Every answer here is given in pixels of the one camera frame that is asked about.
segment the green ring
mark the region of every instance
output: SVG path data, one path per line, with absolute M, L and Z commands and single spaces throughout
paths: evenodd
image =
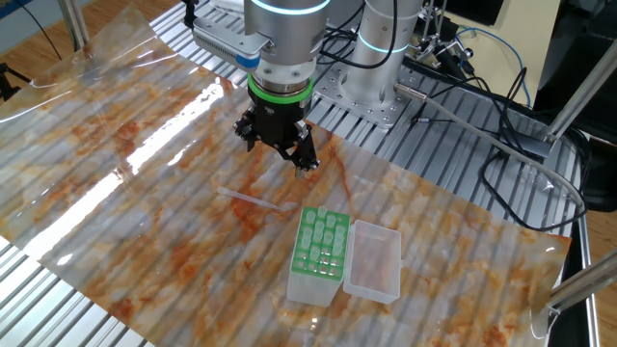
M 272 103 L 276 103 L 276 104 L 281 104 L 281 105 L 288 105 L 288 104 L 292 104 L 294 102 L 299 102 L 302 101 L 304 99 L 306 99 L 307 97 L 310 97 L 310 94 L 312 93 L 312 78 L 310 79 L 310 81 L 308 82 L 308 88 L 306 88 L 303 92 L 293 95 L 293 96 L 275 96 L 272 95 L 270 93 L 266 93 L 263 90 L 261 90 L 256 84 L 255 81 L 253 80 L 253 76 L 249 73 L 249 89 L 251 89 L 251 91 L 253 91 L 253 93 L 255 93 L 255 95 L 259 96 L 260 98 L 268 101 L 268 102 L 272 102 Z

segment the orange stain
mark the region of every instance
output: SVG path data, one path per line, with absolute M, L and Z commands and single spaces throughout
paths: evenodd
M 482 335 L 482 342 L 486 347 L 502 347 L 507 346 L 508 341 L 498 326 L 492 326 Z
M 130 299 L 122 299 L 118 302 L 115 302 L 107 308 L 107 311 L 122 321 L 122 323 L 127 323 L 133 318 L 135 314 L 135 307 L 133 306 Z
M 123 124 L 114 135 L 112 140 L 116 147 L 117 154 L 125 158 L 135 150 L 135 143 L 133 142 L 139 134 L 139 125 L 136 121 L 131 121 Z
M 82 136 L 88 131 L 88 128 L 81 125 L 75 125 L 70 129 L 70 132 L 77 136 L 79 139 L 82 139 Z
M 251 189 L 253 183 L 255 183 L 258 179 L 255 172 L 259 168 L 259 163 L 263 158 L 263 148 L 254 149 L 255 150 L 255 162 L 251 166 L 247 177 L 245 178 L 242 187 L 239 190 L 240 194 L 247 195 L 249 197 L 254 196 L 254 192 Z M 248 244 L 259 232 L 262 224 L 264 223 L 264 209 L 255 204 L 233 198 L 231 199 L 231 210 L 233 211 L 233 215 L 240 222 L 240 226 L 242 227 L 240 233 L 240 241 L 243 244 Z
M 343 182 L 343 188 L 345 189 L 345 196 L 347 197 L 347 200 L 349 202 L 349 208 L 352 211 L 351 214 L 352 216 L 356 217 L 357 213 L 354 210 L 354 202 L 352 201 L 351 192 L 349 190 L 349 185 L 347 184 L 347 174 L 345 172 L 345 164 L 338 156 L 338 152 L 336 152 L 335 145 L 330 145 L 330 156 L 336 161 L 336 165 L 338 166 L 338 171 L 340 173 L 341 181 Z
M 349 300 L 351 300 L 351 295 L 339 291 L 330 304 L 330 318 L 337 319 L 342 316 L 343 312 L 349 306 Z

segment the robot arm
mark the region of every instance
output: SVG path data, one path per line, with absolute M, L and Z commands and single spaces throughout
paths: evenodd
M 297 174 L 319 166 L 303 118 L 312 101 L 312 74 L 325 34 L 330 0 L 245 0 L 245 35 L 194 15 L 187 4 L 184 22 L 196 44 L 249 72 L 252 103 L 234 125 L 236 135 L 276 149 Z

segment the plastic lid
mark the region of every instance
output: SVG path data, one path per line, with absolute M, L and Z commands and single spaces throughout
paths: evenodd
M 401 233 L 356 221 L 349 230 L 343 290 L 391 304 L 401 289 Z

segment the white plastic stick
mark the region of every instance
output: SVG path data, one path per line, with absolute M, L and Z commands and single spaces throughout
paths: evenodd
M 252 202 L 252 203 L 254 203 L 256 205 L 259 205 L 259 206 L 262 206 L 262 207 L 268 207 L 268 208 L 276 209 L 277 211 L 284 211 L 282 208 L 280 208 L 280 207 L 278 207 L 278 206 L 276 206 L 276 205 L 274 205 L 274 204 L 272 204 L 270 202 L 266 202 L 264 200 L 259 200 L 257 198 L 249 197 L 248 195 L 244 195 L 244 194 L 241 194 L 241 193 L 238 193 L 238 192 L 231 191 L 231 190 L 229 190 L 229 189 L 227 189 L 225 187 L 219 186 L 219 189 L 217 189 L 216 191 L 219 194 L 223 194 L 223 195 L 230 196 L 230 197 L 233 197 L 233 198 L 242 199 L 244 201 Z

